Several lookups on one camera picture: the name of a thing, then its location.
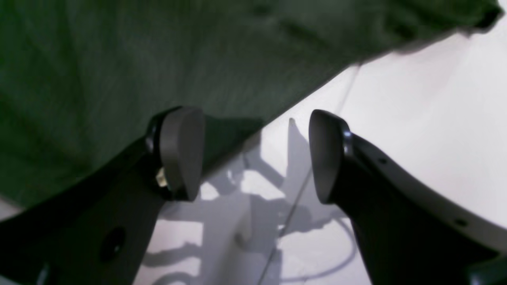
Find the white floor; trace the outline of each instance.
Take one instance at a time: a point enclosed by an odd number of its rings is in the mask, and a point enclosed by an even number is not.
[[[507,228],[503,19],[488,34],[350,67],[266,126],[195,203],[166,206],[134,284],[370,284],[348,218],[314,193],[314,109],[343,117],[428,186]]]

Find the black metal arm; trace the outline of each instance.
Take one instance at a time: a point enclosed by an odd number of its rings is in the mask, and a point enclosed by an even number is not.
[[[203,148],[199,109],[157,115],[144,138],[98,172],[0,223],[0,275],[19,284],[130,285],[164,202],[197,196]]]
[[[352,220],[373,284],[507,284],[507,230],[459,207],[320,110],[310,120],[319,200]]]

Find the green fabric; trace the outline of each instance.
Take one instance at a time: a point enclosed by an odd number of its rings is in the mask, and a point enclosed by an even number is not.
[[[177,105],[214,117],[209,164],[348,65],[488,26],[498,9],[495,0],[0,0],[0,193],[41,202]]]

